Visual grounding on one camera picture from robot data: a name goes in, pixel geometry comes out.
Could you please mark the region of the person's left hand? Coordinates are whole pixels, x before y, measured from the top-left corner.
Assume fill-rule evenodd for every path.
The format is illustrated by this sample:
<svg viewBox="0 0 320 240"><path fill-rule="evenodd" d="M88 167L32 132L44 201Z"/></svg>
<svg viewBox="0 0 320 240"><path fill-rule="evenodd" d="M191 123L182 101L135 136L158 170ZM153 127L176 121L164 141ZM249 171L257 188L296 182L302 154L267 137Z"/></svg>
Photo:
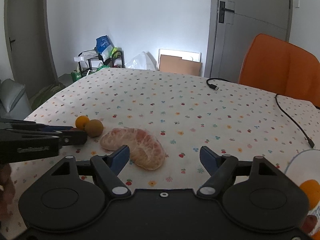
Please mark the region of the person's left hand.
<svg viewBox="0 0 320 240"><path fill-rule="evenodd" d="M1 187L1 220L5 220L8 217L8 205L12 203L15 195L9 164L1 167Z"/></svg>

